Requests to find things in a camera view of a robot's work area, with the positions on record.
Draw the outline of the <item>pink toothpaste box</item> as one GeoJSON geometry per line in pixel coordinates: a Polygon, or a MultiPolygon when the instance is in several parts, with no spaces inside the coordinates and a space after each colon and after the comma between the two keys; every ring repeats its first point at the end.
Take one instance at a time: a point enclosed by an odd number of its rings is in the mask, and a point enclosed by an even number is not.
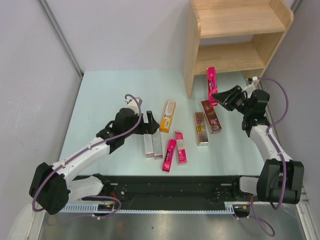
{"type": "Polygon", "coordinates": [[[218,102],[212,97],[212,94],[218,93],[216,69],[211,66],[206,69],[207,85],[208,85],[208,100],[211,108],[218,105],[218,102]]]}
{"type": "Polygon", "coordinates": [[[164,157],[162,170],[164,172],[169,172],[171,170],[172,160],[175,152],[177,141],[175,139],[169,139],[166,149],[166,154],[164,157]]]}
{"type": "Polygon", "coordinates": [[[178,155],[178,163],[180,165],[187,164],[187,155],[185,149],[185,142],[184,136],[181,132],[175,132],[175,140],[176,140],[176,148],[177,148],[177,155],[178,155]]]}

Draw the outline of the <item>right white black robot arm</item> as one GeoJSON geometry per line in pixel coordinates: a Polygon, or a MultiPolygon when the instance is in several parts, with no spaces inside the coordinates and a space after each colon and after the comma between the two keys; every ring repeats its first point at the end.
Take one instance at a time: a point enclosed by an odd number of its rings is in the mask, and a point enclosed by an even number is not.
{"type": "Polygon", "coordinates": [[[298,204],[303,186],[304,165],[294,161],[276,140],[265,116],[270,95],[255,89],[250,97],[239,85],[230,90],[213,93],[215,99],[228,111],[237,110],[243,115],[242,130],[256,145],[264,165],[258,177],[242,176],[230,188],[231,196],[242,201],[248,194],[273,208],[281,204],[298,204]]]}

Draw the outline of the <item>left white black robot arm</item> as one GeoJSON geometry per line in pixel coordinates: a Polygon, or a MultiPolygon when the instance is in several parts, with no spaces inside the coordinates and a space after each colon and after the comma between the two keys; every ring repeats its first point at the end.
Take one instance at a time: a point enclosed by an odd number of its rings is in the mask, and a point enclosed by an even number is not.
{"type": "Polygon", "coordinates": [[[60,212],[68,202],[83,198],[97,197],[105,200],[112,191],[111,182],[100,173],[77,179],[80,172],[97,160],[104,158],[120,148],[131,135],[153,135],[160,128],[153,113],[143,114],[130,108],[121,108],[115,119],[111,120],[95,138],[83,149],[68,159],[51,165],[43,162],[35,170],[29,195],[35,212],[45,210],[50,215],[60,212]]]}

